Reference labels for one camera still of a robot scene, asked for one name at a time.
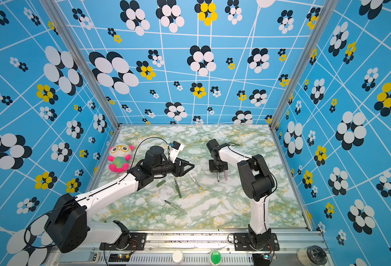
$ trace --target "green bottle cap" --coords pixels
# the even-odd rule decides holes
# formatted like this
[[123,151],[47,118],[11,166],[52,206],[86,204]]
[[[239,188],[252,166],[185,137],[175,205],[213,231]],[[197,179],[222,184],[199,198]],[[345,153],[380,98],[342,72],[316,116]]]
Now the green bottle cap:
[[217,265],[220,263],[220,260],[222,259],[219,252],[214,251],[210,254],[210,260],[214,265]]

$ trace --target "plush toy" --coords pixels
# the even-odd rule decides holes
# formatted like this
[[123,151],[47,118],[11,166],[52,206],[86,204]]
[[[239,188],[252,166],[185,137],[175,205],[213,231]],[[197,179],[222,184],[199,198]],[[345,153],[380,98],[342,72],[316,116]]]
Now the plush toy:
[[124,146],[118,145],[110,148],[110,155],[108,156],[108,161],[112,162],[108,167],[111,171],[115,173],[121,173],[126,171],[129,168],[129,164],[126,161],[129,161],[132,158],[132,150],[135,149],[134,146]]

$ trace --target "marble-patterned table surface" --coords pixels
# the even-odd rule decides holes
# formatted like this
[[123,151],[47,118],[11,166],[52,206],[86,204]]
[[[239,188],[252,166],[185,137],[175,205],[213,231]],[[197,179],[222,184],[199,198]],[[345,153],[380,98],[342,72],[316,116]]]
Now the marble-patterned table surface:
[[[220,182],[217,173],[209,171],[211,157],[206,143],[215,138],[219,144],[234,142],[241,145],[236,146],[241,152],[265,157],[278,181],[278,188],[269,201],[271,227],[306,227],[267,125],[123,126],[116,144],[137,147],[148,137],[161,137],[169,143],[177,141],[185,145],[178,157],[195,164],[191,173],[203,189],[200,190],[188,174],[179,177],[180,199],[174,191],[174,176],[168,174],[164,178],[165,184],[157,188],[156,184],[162,179],[154,179],[145,188],[98,212],[93,217],[95,221],[119,220],[130,230],[247,228],[250,202],[241,188],[237,169],[230,166],[228,181],[221,174]],[[134,164],[143,159],[145,151],[153,145],[166,147],[159,139],[145,141],[139,147]],[[99,186],[119,176],[106,168]],[[164,200],[180,205],[186,213],[179,212]]]

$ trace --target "blue wall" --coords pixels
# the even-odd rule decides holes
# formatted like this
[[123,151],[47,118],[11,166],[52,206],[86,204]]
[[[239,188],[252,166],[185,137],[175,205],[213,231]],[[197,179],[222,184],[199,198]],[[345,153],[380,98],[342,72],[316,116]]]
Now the blue wall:
[[[0,3],[0,265],[43,262],[46,249],[12,236],[60,195],[86,191],[113,130],[94,128],[105,113],[49,20],[38,1]],[[33,245],[49,245],[32,234]]]
[[[57,4],[121,123],[256,124],[274,114],[324,0]],[[125,73],[94,61],[115,53]]]
[[391,1],[383,2],[339,1],[276,129],[336,265],[391,265]]

